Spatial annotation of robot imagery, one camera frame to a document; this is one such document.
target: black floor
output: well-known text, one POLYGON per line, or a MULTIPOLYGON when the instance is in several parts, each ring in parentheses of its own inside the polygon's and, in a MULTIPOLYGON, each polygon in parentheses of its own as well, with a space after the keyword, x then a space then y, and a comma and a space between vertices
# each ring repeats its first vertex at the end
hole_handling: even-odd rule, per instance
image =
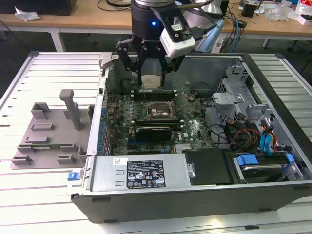
MULTIPOLYGON (((13 40, 11 33, 6 32, 7 40, 0 42, 0 96, 5 92, 15 74, 18 72, 23 61, 27 58, 28 50, 17 40, 13 40)), ((17 36, 31 51, 55 51, 53 41, 48 33, 17 32, 17 36)), ((103 34, 62 34, 66 50, 79 52, 111 52, 115 49, 118 39, 127 38, 123 35, 103 35, 103 34)), ((309 51, 312 45, 306 41, 295 46, 292 52, 287 48, 292 46, 293 41, 272 40, 269 48, 263 49, 262 39, 241 39, 234 52, 237 53, 281 53, 292 64, 292 66, 301 71, 305 63, 312 58, 309 51)), ((312 81, 312 63, 302 73, 308 81, 312 81)))

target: warning label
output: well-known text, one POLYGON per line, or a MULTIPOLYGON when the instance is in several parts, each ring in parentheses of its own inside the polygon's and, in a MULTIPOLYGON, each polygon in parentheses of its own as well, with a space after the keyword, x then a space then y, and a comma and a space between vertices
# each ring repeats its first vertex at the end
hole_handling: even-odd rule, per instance
POLYGON ((166 187, 162 160, 127 162, 128 189, 166 187))

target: blue cable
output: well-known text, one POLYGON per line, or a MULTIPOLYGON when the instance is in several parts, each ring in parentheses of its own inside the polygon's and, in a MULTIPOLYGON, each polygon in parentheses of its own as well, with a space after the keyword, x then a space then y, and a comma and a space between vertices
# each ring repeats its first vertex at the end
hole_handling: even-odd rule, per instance
POLYGON ((236 18, 233 18, 236 22, 236 39, 234 41, 234 45, 232 46, 232 49, 230 51, 230 54, 233 52, 233 50, 235 49, 237 43, 238 43, 238 38, 239 38, 239 26, 238 26, 238 21, 236 18))

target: blue latch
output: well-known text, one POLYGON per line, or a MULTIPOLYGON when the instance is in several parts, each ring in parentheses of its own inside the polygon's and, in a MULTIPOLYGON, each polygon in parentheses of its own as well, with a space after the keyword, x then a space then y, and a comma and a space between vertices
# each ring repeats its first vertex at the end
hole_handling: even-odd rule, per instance
POLYGON ((240 166, 242 165, 255 165, 258 164, 258 160, 255 155, 240 155, 239 157, 236 158, 238 161, 238 164, 240 166))
POLYGON ((80 180, 79 175, 80 175, 79 172, 70 172, 68 173, 67 180, 68 181, 80 180))
POLYGON ((294 162, 294 158, 293 158, 292 154, 287 154, 286 157, 287 157, 289 163, 294 162))

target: screw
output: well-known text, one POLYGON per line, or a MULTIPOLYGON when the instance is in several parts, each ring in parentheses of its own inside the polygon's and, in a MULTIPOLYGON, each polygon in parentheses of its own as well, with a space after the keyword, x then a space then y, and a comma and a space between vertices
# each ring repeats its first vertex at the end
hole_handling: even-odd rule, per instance
POLYGON ((194 172, 189 172, 189 177, 190 177, 191 179, 194 179, 194 178, 195 178, 195 173, 194 173, 194 172))

